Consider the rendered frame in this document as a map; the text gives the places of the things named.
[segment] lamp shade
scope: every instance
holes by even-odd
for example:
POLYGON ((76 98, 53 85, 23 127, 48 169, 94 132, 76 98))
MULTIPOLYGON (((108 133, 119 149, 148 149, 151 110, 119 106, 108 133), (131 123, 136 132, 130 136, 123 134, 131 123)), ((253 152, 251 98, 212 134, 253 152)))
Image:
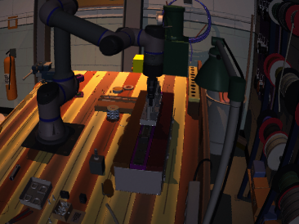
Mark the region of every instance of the lamp shade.
POLYGON ((228 92, 230 76, 223 60, 220 58, 218 47, 212 47, 208 53, 209 57, 198 71, 194 81, 200 87, 210 91, 228 92))

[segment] fire extinguisher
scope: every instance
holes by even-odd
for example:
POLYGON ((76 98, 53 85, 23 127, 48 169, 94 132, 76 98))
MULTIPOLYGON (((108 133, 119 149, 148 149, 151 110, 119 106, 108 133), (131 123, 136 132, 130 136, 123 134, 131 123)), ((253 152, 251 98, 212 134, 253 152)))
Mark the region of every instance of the fire extinguisher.
POLYGON ((16 91, 16 64, 15 57, 11 56, 10 51, 9 56, 4 59, 4 78, 5 87, 7 89, 7 99, 13 101, 18 97, 16 91))

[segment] wall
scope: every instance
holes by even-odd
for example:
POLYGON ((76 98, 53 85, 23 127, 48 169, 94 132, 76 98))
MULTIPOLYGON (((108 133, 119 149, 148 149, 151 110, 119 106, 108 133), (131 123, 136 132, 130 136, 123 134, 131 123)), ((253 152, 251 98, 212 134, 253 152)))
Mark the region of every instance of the wall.
MULTIPOLYGON (((178 0, 173 3, 173 5, 185 7, 184 35, 188 37, 195 37, 208 21, 202 5, 195 0, 192 2, 193 4, 184 4, 184 1, 178 0)), ((248 60, 250 18, 251 14, 254 13, 253 2, 246 0, 204 0, 202 2, 212 16, 212 28, 210 35, 205 40, 192 44, 193 54, 190 66, 197 66, 197 60, 204 63, 208 58, 208 50, 212 47, 211 37, 216 36, 226 40, 245 76, 248 60)), ((161 11, 163 4, 165 2, 160 0, 144 0, 143 28, 146 25, 157 24, 155 19, 156 11, 161 11)), ((16 48, 16 78, 19 96, 15 101, 8 101, 6 99, 4 78, 0 78, 1 107, 16 107, 34 86, 33 75, 22 81, 22 78, 33 65, 33 0, 0 0, 0 20, 6 20, 8 16, 16 15, 19 18, 28 16, 18 20, 19 26, 17 29, 7 29, 7 21, 0 21, 0 60, 4 60, 5 53, 10 48, 16 48)), ((80 8, 76 16, 112 31, 123 26, 123 7, 80 8)), ((51 61, 54 64, 53 35, 53 28, 51 28, 51 61)), ((71 56, 73 70, 120 71, 120 54, 103 56, 98 47, 73 35, 71 35, 71 56)), ((0 70, 3 71, 3 63, 0 64, 0 70)), ((252 70, 250 69, 249 83, 251 82, 251 76, 252 70)), ((243 129, 245 115, 243 116, 241 129, 243 129)))

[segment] robotic arm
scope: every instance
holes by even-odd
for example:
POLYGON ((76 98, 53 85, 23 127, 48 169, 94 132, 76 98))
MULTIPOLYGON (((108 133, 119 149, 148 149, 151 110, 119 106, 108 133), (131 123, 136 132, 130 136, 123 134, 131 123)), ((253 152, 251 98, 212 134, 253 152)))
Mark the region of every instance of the robotic arm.
POLYGON ((55 74, 53 82, 38 89, 39 126, 37 139, 48 145, 65 141, 67 127, 60 116, 60 106, 78 92, 79 81, 71 70, 70 34, 82 38, 100 48, 105 56, 120 53, 130 46, 145 48, 143 74, 147 81, 147 111, 157 103, 158 80, 163 74, 165 30, 161 25, 148 25, 145 29, 119 28, 110 31, 74 14, 78 10, 76 0, 49 0, 40 11, 39 18, 45 25, 54 27, 55 74))

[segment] striped wooden tabletop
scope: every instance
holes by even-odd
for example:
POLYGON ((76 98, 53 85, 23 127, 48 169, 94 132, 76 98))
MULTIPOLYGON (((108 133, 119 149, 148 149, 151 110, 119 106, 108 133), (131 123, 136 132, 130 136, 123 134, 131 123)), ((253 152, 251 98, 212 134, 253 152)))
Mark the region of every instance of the striped wooden tabletop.
POLYGON ((84 82, 79 91, 84 97, 73 98, 61 106, 61 118, 65 123, 84 124, 85 128, 69 156, 54 155, 35 151, 21 146, 25 138, 38 123, 37 90, 25 97, 9 117, 2 123, 0 133, 0 223, 8 222, 28 208, 20 203, 19 196, 31 177, 50 181, 53 188, 50 196, 56 200, 45 203, 42 210, 30 208, 33 213, 18 221, 25 223, 60 223, 51 211, 60 199, 60 191, 67 190, 73 208, 86 213, 82 223, 114 224, 105 204, 114 211, 119 223, 183 223, 185 197, 189 181, 192 181, 197 166, 199 145, 199 121, 187 113, 188 79, 163 75, 158 78, 162 92, 174 93, 174 119, 166 180, 161 195, 142 195, 124 191, 114 191, 112 197, 103 196, 101 183, 110 179, 115 187, 110 168, 118 150, 119 138, 123 135, 129 114, 121 114, 118 122, 106 119, 106 113, 95 111, 95 104, 101 95, 138 97, 146 90, 143 74, 74 71, 83 74, 84 82), (119 94, 113 87, 132 85, 130 91, 119 94), (104 176, 90 173, 89 159, 97 148, 98 154, 105 157, 104 176), (21 166, 16 179, 9 180, 14 167, 21 166), (81 204, 79 195, 87 195, 87 202, 81 204))

